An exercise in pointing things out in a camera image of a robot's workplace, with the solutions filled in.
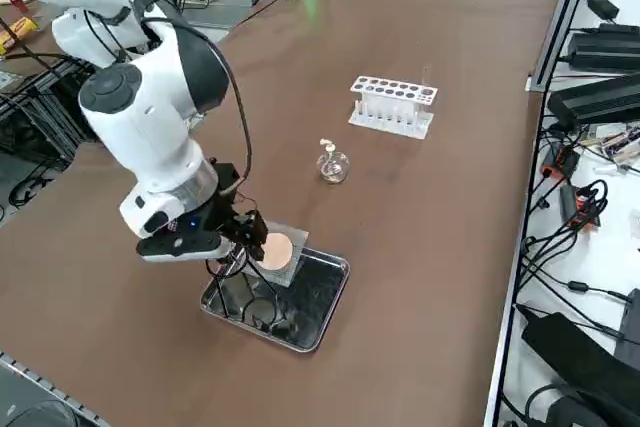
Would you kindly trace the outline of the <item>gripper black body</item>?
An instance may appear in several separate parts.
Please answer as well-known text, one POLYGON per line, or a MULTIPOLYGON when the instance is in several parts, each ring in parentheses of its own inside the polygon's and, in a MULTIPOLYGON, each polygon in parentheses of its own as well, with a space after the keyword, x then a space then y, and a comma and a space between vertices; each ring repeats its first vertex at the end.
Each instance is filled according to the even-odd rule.
POLYGON ((200 241, 217 234, 229 240, 236 240, 238 223, 233 203, 233 196, 216 194, 196 210, 184 214, 182 238, 187 241, 200 241))

